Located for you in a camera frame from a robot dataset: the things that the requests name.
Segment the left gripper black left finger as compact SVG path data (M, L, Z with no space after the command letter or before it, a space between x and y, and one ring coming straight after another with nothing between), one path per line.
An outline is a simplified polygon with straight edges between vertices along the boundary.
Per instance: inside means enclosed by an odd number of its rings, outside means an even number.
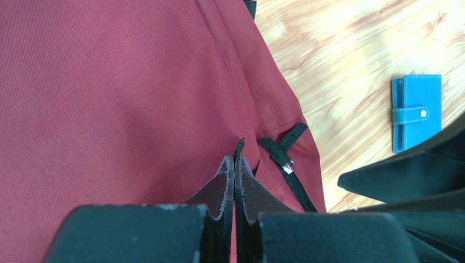
M234 160L183 204L83 205L61 223L44 262L228 262Z

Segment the red student backpack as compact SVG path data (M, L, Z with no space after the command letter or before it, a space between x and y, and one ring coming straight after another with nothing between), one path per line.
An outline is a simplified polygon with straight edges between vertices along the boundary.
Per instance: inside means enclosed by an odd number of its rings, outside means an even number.
M1 1L1 262L83 205L182 204L241 150L297 212L320 156L256 1Z

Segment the teal blue wallet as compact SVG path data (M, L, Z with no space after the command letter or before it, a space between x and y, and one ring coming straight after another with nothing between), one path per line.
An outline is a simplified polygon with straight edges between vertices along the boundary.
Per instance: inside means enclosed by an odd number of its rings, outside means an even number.
M442 76L392 79L393 152L409 150L442 129Z

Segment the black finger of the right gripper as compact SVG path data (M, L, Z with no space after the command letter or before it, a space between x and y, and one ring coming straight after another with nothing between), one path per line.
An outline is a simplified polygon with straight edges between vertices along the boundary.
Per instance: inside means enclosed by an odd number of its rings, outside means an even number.
M464 189L362 194L382 204L347 215L349 262L464 262Z
M338 186L384 203L464 203L464 115L414 148L342 174Z

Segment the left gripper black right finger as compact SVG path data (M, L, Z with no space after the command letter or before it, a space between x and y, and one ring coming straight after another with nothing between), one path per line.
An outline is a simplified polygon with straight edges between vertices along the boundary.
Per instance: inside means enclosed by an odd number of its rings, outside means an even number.
M418 262L406 231L386 213L296 213L235 161L238 262Z

